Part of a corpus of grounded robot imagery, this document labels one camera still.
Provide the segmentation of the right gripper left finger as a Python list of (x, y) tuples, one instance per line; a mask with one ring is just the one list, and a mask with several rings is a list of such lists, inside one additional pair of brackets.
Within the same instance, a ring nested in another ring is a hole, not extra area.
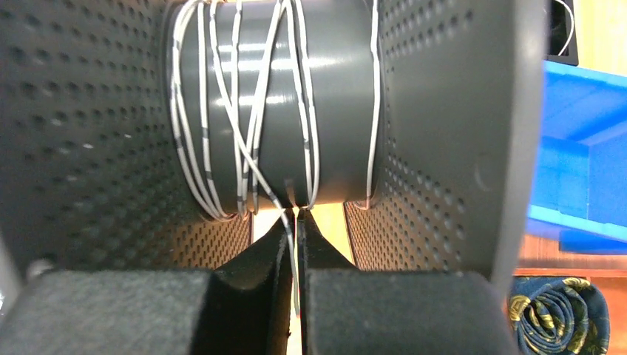
[(287, 211), (219, 268), (88, 270), (43, 256), (1, 322), (3, 354), (285, 354)]

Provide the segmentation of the dark grey cable spool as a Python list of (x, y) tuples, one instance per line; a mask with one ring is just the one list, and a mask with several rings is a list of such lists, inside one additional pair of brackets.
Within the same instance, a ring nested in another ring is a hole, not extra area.
[[(285, 230), (236, 215), (232, 131), (212, 67), (211, 162), (228, 217), (180, 167), (170, 115), (181, 1), (1, 3), (1, 289), (51, 271), (201, 269), (232, 285), (291, 278)], [(541, 1), (304, 1), (319, 201), (342, 202), (356, 265), (474, 272), (507, 294), (526, 225), (543, 86)]]

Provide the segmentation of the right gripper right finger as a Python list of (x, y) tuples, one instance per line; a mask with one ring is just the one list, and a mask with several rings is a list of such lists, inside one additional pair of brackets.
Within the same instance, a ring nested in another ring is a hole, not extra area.
[(304, 354), (517, 354), (491, 284), (474, 272), (362, 271), (296, 219)]

